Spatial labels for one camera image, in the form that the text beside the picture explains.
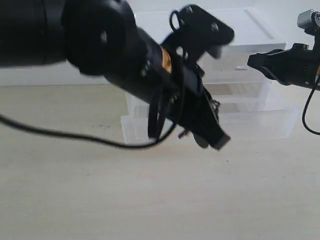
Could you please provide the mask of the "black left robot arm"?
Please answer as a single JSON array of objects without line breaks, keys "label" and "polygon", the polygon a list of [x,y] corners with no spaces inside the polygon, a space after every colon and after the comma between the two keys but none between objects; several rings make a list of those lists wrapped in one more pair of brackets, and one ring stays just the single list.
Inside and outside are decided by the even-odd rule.
[{"label": "black left robot arm", "polygon": [[40,136],[88,141],[120,149],[147,149],[177,126],[201,148],[222,149],[230,136],[219,121],[220,103],[203,85],[198,60],[221,56],[234,30],[198,5],[171,12],[178,27],[157,43],[136,24],[125,0],[3,0],[0,66],[39,67],[69,62],[86,76],[111,84],[149,105],[145,144],[40,128],[1,116],[10,128]]}]

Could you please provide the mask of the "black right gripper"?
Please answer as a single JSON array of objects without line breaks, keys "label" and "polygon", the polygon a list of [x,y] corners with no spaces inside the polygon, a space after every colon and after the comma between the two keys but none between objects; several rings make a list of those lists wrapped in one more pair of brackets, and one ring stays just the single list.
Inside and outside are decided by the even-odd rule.
[{"label": "black right gripper", "polygon": [[251,54],[247,65],[282,85],[312,88],[320,67],[320,49],[309,49],[306,44],[295,43],[288,50]]}]

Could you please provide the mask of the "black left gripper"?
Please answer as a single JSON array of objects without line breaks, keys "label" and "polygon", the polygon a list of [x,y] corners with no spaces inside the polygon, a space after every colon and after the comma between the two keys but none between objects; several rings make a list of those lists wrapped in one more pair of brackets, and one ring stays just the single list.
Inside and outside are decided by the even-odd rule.
[{"label": "black left gripper", "polygon": [[182,48],[173,49],[168,37],[162,43],[162,48],[169,50],[173,66],[170,80],[179,88],[175,92],[163,88],[154,96],[149,105],[148,137],[163,140],[161,132],[165,120],[169,119],[172,126],[168,135],[176,126],[180,126],[191,131],[199,147],[220,151],[231,137],[216,120],[210,107],[209,101],[214,99],[202,83],[204,72],[196,61],[183,56]]}]

